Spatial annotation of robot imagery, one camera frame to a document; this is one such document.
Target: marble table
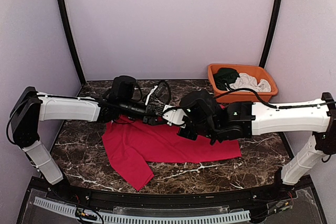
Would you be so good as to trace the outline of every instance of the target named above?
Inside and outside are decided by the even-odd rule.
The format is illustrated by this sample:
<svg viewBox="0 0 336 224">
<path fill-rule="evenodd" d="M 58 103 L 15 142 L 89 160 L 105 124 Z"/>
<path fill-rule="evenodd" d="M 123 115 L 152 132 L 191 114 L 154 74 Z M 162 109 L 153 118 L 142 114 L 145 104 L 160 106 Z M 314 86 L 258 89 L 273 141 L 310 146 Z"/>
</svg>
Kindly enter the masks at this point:
<svg viewBox="0 0 336 224">
<path fill-rule="evenodd" d="M 138 81 L 145 94 L 155 83 Z M 173 94 L 170 105 L 178 105 L 180 98 L 193 90 L 213 92 L 207 80 L 169 80 L 168 83 Z M 99 97 L 111 85 L 112 81 L 89 81 L 79 96 Z M 278 133 L 243 138 L 238 140 L 241 158 L 199 164 L 149 163 L 155 176 L 137 192 L 111 167 L 101 139 L 104 131 L 102 123 L 64 123 L 51 154 L 72 185 L 122 193 L 215 193 L 271 184 L 274 172 L 290 160 Z"/>
</svg>

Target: dark green cloth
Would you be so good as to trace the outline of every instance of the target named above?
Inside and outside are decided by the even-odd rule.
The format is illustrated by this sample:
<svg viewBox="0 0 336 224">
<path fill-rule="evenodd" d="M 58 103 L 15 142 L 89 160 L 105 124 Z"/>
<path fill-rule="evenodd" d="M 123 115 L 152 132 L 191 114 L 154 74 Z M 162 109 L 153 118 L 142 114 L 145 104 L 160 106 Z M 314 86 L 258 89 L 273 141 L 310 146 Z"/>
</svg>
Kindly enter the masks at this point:
<svg viewBox="0 0 336 224">
<path fill-rule="evenodd" d="M 233 68 L 220 68 L 219 71 L 214 74 L 214 80 L 216 87 L 220 90 L 227 90 L 229 84 L 235 83 L 239 73 Z"/>
</svg>

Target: shirt sleeve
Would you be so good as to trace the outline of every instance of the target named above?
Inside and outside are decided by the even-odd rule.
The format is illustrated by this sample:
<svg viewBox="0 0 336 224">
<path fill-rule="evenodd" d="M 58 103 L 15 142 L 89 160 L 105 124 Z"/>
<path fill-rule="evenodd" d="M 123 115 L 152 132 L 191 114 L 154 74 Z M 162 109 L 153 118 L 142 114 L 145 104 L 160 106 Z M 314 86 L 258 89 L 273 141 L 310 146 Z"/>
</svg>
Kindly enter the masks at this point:
<svg viewBox="0 0 336 224">
<path fill-rule="evenodd" d="M 122 155 L 111 158 L 110 164 L 137 191 L 154 177 L 144 158 L 131 147 L 123 151 Z"/>
</svg>

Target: red cloth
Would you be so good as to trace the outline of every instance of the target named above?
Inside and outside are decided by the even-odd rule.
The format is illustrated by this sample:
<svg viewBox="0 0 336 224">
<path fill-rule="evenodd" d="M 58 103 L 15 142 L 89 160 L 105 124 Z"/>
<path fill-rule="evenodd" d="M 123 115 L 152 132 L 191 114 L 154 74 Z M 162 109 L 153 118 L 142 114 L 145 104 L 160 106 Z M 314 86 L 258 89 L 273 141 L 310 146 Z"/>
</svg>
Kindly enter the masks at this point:
<svg viewBox="0 0 336 224">
<path fill-rule="evenodd" d="M 122 122 L 131 122 L 122 117 Z M 154 174 L 148 162 L 200 163 L 241 157 L 237 140 L 209 144 L 198 136 L 192 141 L 177 135 L 178 127 L 108 123 L 102 136 L 110 164 L 136 190 L 144 187 Z"/>
</svg>

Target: orange plastic tub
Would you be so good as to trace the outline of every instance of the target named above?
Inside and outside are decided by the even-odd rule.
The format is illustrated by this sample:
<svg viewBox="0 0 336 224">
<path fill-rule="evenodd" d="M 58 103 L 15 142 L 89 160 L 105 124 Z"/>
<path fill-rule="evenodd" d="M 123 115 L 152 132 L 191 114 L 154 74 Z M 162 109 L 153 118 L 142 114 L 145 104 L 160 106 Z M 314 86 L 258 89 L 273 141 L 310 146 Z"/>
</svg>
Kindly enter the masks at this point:
<svg viewBox="0 0 336 224">
<path fill-rule="evenodd" d="M 236 69 L 238 73 L 247 73 L 250 76 L 255 77 L 258 80 L 258 83 L 261 79 L 265 79 L 271 85 L 271 92 L 258 92 L 260 97 L 264 101 L 269 101 L 272 96 L 278 93 L 278 88 L 273 80 L 273 78 L 269 75 L 265 69 L 256 66 L 248 66 L 248 65 L 231 65 L 231 64 L 210 64 L 208 66 L 208 78 L 214 89 L 215 95 L 226 93 L 227 91 L 220 90 L 216 87 L 214 74 L 219 71 L 220 68 L 233 68 Z M 252 101 L 257 102 L 258 99 L 252 92 L 241 91 L 234 92 L 223 97 L 217 99 L 217 102 L 222 103 L 233 103 L 233 102 L 244 102 L 244 101 Z"/>
</svg>

